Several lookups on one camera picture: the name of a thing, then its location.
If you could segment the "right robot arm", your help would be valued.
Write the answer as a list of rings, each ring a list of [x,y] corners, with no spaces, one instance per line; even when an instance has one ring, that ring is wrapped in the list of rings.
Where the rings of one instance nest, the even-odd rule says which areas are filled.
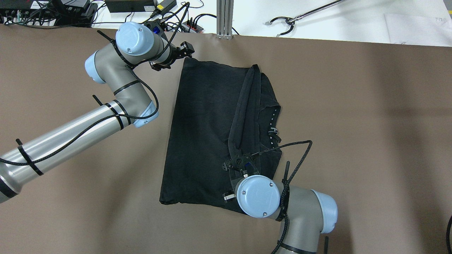
[[[281,183],[263,176],[255,166],[256,154],[233,157],[222,164],[230,176],[234,199],[245,214],[281,222],[281,235],[274,254],[315,254],[321,234],[334,230],[338,206],[331,196],[300,187],[290,187],[289,161]]]

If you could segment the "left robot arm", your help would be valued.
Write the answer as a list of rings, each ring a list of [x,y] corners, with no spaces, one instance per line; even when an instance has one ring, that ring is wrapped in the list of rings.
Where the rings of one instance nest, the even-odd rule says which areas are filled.
[[[84,67],[99,84],[107,84],[115,99],[27,143],[17,141],[17,148],[1,157],[1,202],[20,194],[26,183],[90,148],[116,132],[134,125],[148,124],[158,117],[157,97],[134,73],[134,68],[148,62],[153,70],[170,68],[178,59],[191,57],[194,47],[182,42],[173,45],[174,36],[166,38],[152,28],[136,22],[121,24],[115,38],[89,56]]]

